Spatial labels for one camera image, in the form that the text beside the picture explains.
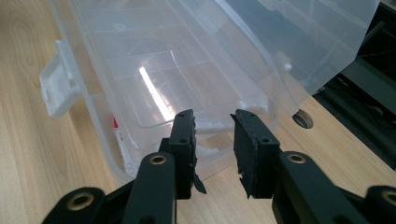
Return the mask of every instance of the transparent plastic container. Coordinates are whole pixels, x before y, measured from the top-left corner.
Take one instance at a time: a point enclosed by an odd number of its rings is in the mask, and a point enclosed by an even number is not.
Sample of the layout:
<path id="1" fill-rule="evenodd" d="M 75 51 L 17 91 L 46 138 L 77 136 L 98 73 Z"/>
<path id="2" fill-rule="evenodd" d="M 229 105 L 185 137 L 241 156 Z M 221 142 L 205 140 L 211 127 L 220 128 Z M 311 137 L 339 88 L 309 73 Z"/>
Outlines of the transparent plastic container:
<path id="1" fill-rule="evenodd" d="M 134 162 L 158 150 L 175 114 L 193 109 L 197 173 L 232 159 L 229 114 L 275 128 L 351 63 L 377 0 L 51 0 L 64 58 L 123 181 L 112 116 Z M 213 139 L 221 146 L 212 145 Z"/>

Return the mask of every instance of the round hole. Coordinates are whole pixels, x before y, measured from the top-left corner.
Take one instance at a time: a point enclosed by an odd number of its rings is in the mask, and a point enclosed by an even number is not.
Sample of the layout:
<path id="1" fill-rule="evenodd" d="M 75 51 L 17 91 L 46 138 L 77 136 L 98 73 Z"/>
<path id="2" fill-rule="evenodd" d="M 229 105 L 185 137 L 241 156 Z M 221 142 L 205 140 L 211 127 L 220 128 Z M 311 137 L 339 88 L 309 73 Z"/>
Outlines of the round hole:
<path id="1" fill-rule="evenodd" d="M 296 122 L 300 127 L 305 129 L 311 129 L 314 127 L 314 121 L 311 116 L 305 111 L 299 109 L 297 113 L 292 116 L 294 122 Z"/>
<path id="2" fill-rule="evenodd" d="M 341 215 L 338 215 L 338 216 L 334 217 L 332 219 L 332 221 L 334 221 L 334 223 L 337 223 L 337 224 L 351 224 L 352 223 L 349 220 L 349 218 L 341 216 Z"/>
<path id="3" fill-rule="evenodd" d="M 390 204 L 396 206 L 396 192 L 392 190 L 382 191 L 382 197 Z"/>
<path id="4" fill-rule="evenodd" d="M 139 224 L 155 224 L 154 217 L 142 217 L 139 220 Z"/>
<path id="5" fill-rule="evenodd" d="M 71 211 L 81 210 L 90 205 L 93 202 L 93 198 L 93 194 L 89 192 L 78 193 L 70 199 L 67 208 Z"/>
<path id="6" fill-rule="evenodd" d="M 269 142 L 271 142 L 271 139 L 268 139 L 268 138 L 262 138 L 262 142 L 264 142 L 264 143 L 269 143 Z"/>
<path id="7" fill-rule="evenodd" d="M 161 165 L 166 162 L 165 156 L 153 156 L 149 159 L 149 162 L 154 165 Z"/>
<path id="8" fill-rule="evenodd" d="M 306 159 L 300 155 L 297 154 L 291 154 L 288 156 L 288 160 L 292 161 L 294 163 L 305 163 Z"/>

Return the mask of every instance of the light wood tabletop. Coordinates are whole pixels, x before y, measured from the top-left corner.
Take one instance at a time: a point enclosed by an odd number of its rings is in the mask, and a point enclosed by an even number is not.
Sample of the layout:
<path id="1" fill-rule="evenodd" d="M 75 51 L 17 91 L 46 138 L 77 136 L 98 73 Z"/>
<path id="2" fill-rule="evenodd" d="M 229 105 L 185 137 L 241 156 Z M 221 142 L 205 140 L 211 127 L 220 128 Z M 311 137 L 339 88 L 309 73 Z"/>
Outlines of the light wood tabletop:
<path id="1" fill-rule="evenodd" d="M 66 193 L 120 183 L 109 171 L 83 99 L 50 118 L 38 75 L 60 39 L 47 0 L 0 1 L 0 223 L 39 223 Z M 396 187 L 396 174 L 314 99 L 301 109 L 314 127 L 281 115 L 282 149 L 311 156 L 338 186 L 364 195 L 369 186 Z M 236 165 L 204 181 L 177 203 L 178 223 L 275 223 L 270 200 L 248 200 Z"/>

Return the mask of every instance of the clear plastic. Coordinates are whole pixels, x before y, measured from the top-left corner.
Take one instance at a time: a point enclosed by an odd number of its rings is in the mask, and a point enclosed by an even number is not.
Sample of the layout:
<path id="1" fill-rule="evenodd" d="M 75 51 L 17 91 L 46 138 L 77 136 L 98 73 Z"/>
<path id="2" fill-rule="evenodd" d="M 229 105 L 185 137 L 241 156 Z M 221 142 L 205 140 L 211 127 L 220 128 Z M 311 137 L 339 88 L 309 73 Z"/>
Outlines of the clear plastic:
<path id="1" fill-rule="evenodd" d="M 63 38 L 84 43 L 136 162 L 158 149 L 170 134 L 173 116 L 185 109 L 194 110 L 201 141 L 231 132 L 229 114 L 237 108 L 262 115 L 272 126 L 279 110 L 295 113 L 309 93 L 353 61 L 378 4 L 52 2 Z M 201 161 L 226 154 L 216 148 L 203 152 L 209 156 Z"/>

